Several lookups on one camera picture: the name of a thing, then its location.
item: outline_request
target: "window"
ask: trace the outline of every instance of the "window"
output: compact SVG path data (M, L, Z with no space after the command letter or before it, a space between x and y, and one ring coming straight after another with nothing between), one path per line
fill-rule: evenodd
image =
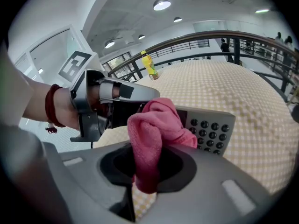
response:
M131 55L129 52L122 54L108 62L106 62L105 64L103 64L103 67L106 71L111 71L112 69L114 69L115 67L119 66L121 63L123 63L124 61L128 60L131 58ZM121 68L120 70L118 70L117 72L115 72L113 75L115 78L120 78L130 72L132 72L134 70L133 65L130 63L128 65L126 65L125 67ZM133 75L129 81L135 81L137 80L135 75Z

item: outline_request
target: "metal railing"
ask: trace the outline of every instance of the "metal railing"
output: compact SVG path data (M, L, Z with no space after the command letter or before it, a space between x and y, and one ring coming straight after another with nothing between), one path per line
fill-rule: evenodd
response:
M184 36L180 36L174 39L170 39L164 42L161 42L157 45L154 45L148 49L146 49L147 54L150 54L153 58L160 57L163 54L169 54L173 52L174 48L181 49L192 49L192 46L200 47L200 45L209 45L208 39L214 38L224 38L227 40L227 43L234 48L234 52L212 52L212 53L199 53L190 56L176 57L173 59L165 60L159 63L155 63L155 66L159 66L162 64L191 59L196 57L203 56L233 56L234 63L240 64L240 57L247 57L256 60L260 60L262 62L268 63L271 66L272 70L277 73L275 78L283 80L282 92L285 91L285 87L287 83L293 83L290 79L292 73L298 74L298 60L299 55L292 50L288 49L285 45L281 43L275 42L273 39L262 37L256 34L238 32L238 31L206 31L206 32L198 32L187 34ZM261 54L261 48L268 49L273 51L274 53L270 54L270 56L263 56ZM283 57L288 57L292 60L291 64L284 62L281 59L280 54L283 54ZM136 65L135 61L142 57L141 53L138 53L132 56L130 59L124 61L122 64L112 69L109 72L109 75L114 74L119 69L124 66L132 63L134 70L119 79L129 80L133 74L137 73L139 78L142 78L141 71L145 70L145 68L139 69Z

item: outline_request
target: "ceiling light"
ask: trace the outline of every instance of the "ceiling light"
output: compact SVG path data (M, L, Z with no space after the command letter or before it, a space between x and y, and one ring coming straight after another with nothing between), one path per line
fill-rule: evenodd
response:
M181 19L180 17L175 17L175 18L173 19L173 22L179 22L179 21L182 21L182 19Z
M168 0L156 0L154 2L154 10L161 11L168 8L170 5L171 3Z
M256 13L266 13L269 9L256 10Z
M110 41L107 41L107 42L105 43L105 48L112 47L114 44L115 44L115 42L114 42L114 41L112 41L112 40L110 40Z

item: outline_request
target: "black button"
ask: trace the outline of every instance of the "black button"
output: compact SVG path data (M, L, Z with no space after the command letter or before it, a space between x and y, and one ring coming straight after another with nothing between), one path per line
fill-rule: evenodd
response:
M198 142L199 144L203 144L203 143L205 142L205 140L202 139L202 138L198 138L198 139L197 139L197 142Z
M216 134L215 132L211 132L211 133L209 134L209 137L210 137L211 139L215 139L215 138L217 137L217 134Z
M225 133L220 134L219 139L220 139L221 141L226 140L226 134L225 134Z
M205 137L205 136L206 136L206 131L205 131L204 129L200 130L200 131L199 131L199 135L200 135L201 137Z
M217 129L219 129L219 125L218 125L217 123L213 123L213 124L211 125L211 128L212 128L213 130L217 130Z
M190 131L191 131L191 133L193 133L193 134L195 134L195 133L196 133L196 128L194 128L194 127L191 127L189 130L190 130Z
M192 119L192 120L191 120L191 125L192 125L192 126L196 126L196 125L198 125L198 121L197 121L197 119Z
M223 148L223 143L219 142L216 144L216 148L221 149Z
M202 121L200 123L200 126L203 127L204 129L208 128L209 127L209 123L207 121Z
M229 130L229 126L228 126L228 125L224 125L224 126L222 126L221 130L222 130L223 132L227 132L227 131Z
M214 142L212 140L209 140L206 145L208 145L209 147L213 146Z

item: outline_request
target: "white ceiling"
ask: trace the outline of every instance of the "white ceiling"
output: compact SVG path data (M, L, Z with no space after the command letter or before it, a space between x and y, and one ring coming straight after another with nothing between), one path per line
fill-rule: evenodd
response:
M169 0L171 6L163 11L154 11L155 0L108 0L92 25L87 41L99 56L138 43L138 36L149 36L159 30L173 25L173 18L180 16L183 21L203 19L203 13L214 6L237 8L243 12L253 13L256 9L269 7L268 0ZM217 19L211 14L206 18ZM133 34L134 43L126 44L124 39L104 49L107 40Z

